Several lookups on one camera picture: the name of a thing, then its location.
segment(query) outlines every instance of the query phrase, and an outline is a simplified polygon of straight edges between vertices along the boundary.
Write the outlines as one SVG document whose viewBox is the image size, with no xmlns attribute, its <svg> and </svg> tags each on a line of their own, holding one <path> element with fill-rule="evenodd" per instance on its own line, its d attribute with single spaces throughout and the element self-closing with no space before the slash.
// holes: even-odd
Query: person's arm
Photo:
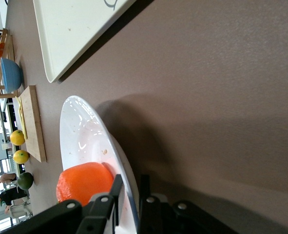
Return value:
<svg viewBox="0 0 288 234">
<path fill-rule="evenodd" d="M 9 208 L 10 208 L 10 207 L 11 207 L 11 206 L 6 205 L 6 207 L 5 207 L 5 211 L 4 211 L 5 214 L 8 214 L 8 212 L 9 212 Z"/>
</svg>

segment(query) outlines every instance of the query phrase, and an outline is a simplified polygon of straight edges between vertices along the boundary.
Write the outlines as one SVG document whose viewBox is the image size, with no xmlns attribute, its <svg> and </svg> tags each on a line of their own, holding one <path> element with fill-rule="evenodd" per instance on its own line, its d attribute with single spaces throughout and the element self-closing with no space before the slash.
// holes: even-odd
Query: yellow lemon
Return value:
<svg viewBox="0 0 288 234">
<path fill-rule="evenodd" d="M 14 145 L 19 146 L 25 143 L 25 137 L 23 135 L 22 130 L 13 131 L 9 138 Z"/>
<path fill-rule="evenodd" d="M 17 150 L 13 155 L 13 160 L 18 164 L 24 164 L 29 159 L 29 153 L 24 150 Z"/>
</svg>

